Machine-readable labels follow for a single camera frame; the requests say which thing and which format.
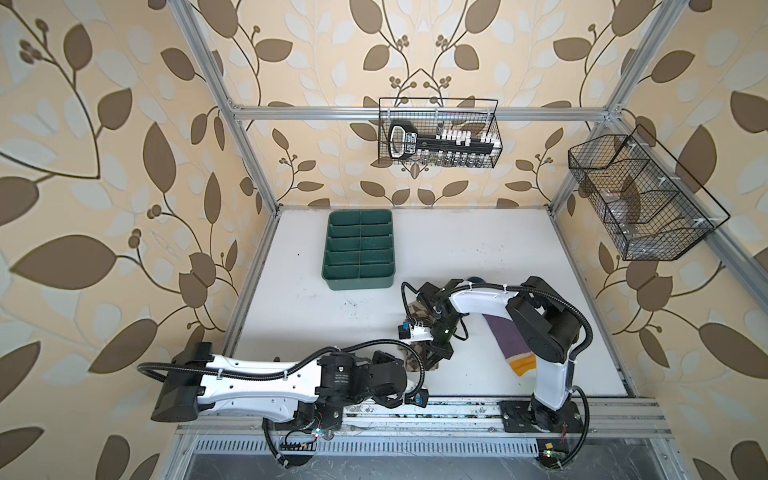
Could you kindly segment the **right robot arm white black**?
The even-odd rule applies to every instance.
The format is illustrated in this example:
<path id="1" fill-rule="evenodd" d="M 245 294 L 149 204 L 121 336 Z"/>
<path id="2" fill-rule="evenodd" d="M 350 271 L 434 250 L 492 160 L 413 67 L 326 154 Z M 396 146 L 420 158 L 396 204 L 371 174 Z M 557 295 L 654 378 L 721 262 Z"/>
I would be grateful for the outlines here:
<path id="1" fill-rule="evenodd" d="M 508 432 L 582 433 L 585 403 L 576 404 L 576 360 L 593 341 L 586 317 L 545 280 L 531 276 L 520 285 L 486 282 L 478 277 L 453 279 L 438 287 L 425 283 L 406 302 L 398 327 L 401 341 L 413 345 L 425 369 L 452 358 L 453 341 L 471 314 L 482 316 L 508 360 L 529 354 L 535 387 L 528 401 L 504 401 L 500 411 Z"/>

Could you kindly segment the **green divided organizer tray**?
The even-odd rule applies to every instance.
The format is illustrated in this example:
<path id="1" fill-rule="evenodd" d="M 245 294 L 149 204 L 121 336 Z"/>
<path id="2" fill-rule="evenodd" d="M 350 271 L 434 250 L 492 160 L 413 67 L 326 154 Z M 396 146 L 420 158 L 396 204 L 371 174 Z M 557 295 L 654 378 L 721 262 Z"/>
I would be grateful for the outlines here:
<path id="1" fill-rule="evenodd" d="M 321 277 L 332 291 L 386 289 L 393 285 L 395 272 L 391 210 L 329 214 Z"/>

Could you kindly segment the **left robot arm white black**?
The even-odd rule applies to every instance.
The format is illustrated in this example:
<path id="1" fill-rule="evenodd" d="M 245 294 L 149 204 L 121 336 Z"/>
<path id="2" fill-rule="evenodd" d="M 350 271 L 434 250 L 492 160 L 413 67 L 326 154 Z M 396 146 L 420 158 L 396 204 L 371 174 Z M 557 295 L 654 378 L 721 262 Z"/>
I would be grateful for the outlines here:
<path id="1" fill-rule="evenodd" d="M 295 363 L 253 362 L 215 355 L 211 343 L 197 342 L 169 362 L 143 362 L 137 370 L 162 385 L 153 421 L 191 422 L 203 412 L 256 416 L 270 453 L 290 468 L 295 463 L 287 452 L 332 437 L 347 407 L 367 401 L 385 409 L 427 406 L 424 365 L 417 365 L 411 384 L 405 360 L 386 352 L 388 346 L 418 355 L 402 341 L 377 339 L 323 347 Z"/>

